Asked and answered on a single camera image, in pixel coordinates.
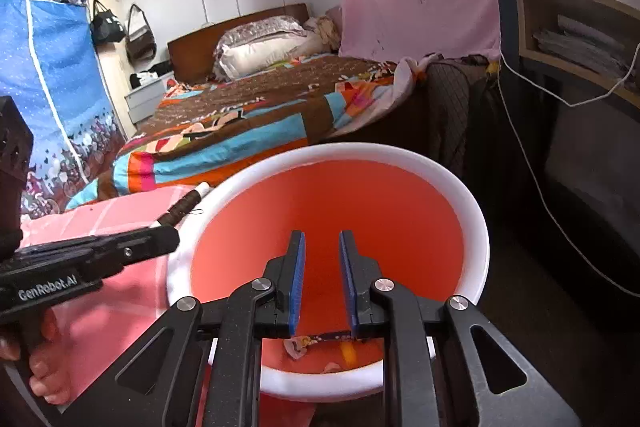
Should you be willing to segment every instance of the drawer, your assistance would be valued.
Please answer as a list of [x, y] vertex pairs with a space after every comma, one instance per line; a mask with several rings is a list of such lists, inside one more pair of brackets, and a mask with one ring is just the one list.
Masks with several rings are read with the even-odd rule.
[[138, 123], [140, 120], [144, 120], [146, 117], [151, 116], [155, 113], [156, 107], [158, 107], [159, 103], [160, 98], [156, 98], [155, 100], [147, 100], [136, 107], [131, 107], [129, 109], [131, 121], [133, 123]]
[[134, 89], [126, 95], [125, 98], [127, 99], [129, 109], [133, 109], [134, 107], [138, 107], [139, 105], [143, 105], [149, 101], [154, 101], [154, 103], [158, 105], [162, 96], [164, 96], [164, 82], [161, 80], [154, 80], [145, 86], [140, 86], [137, 89]]

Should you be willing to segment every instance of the pink tablecloth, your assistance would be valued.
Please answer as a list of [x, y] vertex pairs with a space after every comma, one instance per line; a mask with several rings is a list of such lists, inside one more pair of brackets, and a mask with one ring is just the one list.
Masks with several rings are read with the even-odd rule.
[[[177, 185], [81, 206], [22, 224], [23, 247], [146, 227], [191, 187]], [[104, 287], [56, 306], [77, 397], [167, 309], [166, 256], [127, 267]], [[262, 427], [307, 427], [314, 406], [267, 397]]]

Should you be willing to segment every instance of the bucket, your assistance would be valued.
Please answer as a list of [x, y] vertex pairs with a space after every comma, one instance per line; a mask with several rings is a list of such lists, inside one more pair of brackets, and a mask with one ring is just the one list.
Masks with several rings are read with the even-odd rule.
[[[272, 156], [223, 182], [197, 208], [202, 213], [185, 219], [169, 258], [170, 304], [187, 295], [224, 298], [260, 277], [269, 259], [285, 253], [292, 230], [306, 240], [297, 335], [348, 329], [340, 230], [352, 230], [359, 253], [416, 295], [444, 301], [459, 294], [475, 304], [486, 280], [489, 238], [476, 200], [441, 165], [396, 147], [324, 144]], [[380, 391], [382, 341], [352, 342], [349, 357], [343, 349], [322, 342], [293, 360], [282, 340], [265, 340], [260, 389], [312, 402]], [[343, 370], [323, 373], [330, 365]]]

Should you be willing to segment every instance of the blue wardrobe cover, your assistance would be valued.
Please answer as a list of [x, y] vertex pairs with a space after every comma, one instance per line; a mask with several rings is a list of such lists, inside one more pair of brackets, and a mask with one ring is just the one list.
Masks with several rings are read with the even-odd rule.
[[14, 99], [34, 135], [23, 216], [63, 209], [109, 167], [124, 143], [100, 77], [85, 6], [0, 0], [3, 95]]

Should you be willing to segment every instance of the triangular cutout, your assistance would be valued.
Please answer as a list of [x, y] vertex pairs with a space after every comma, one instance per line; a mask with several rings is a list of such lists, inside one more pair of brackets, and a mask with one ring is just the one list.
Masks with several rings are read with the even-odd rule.
[[480, 326], [471, 328], [471, 336], [482, 364], [484, 377], [489, 390], [494, 394], [520, 387], [527, 382], [527, 375], [516, 365], [511, 357]]
[[165, 328], [160, 331], [121, 371], [116, 382], [145, 396], [153, 393], [173, 337], [174, 330]]

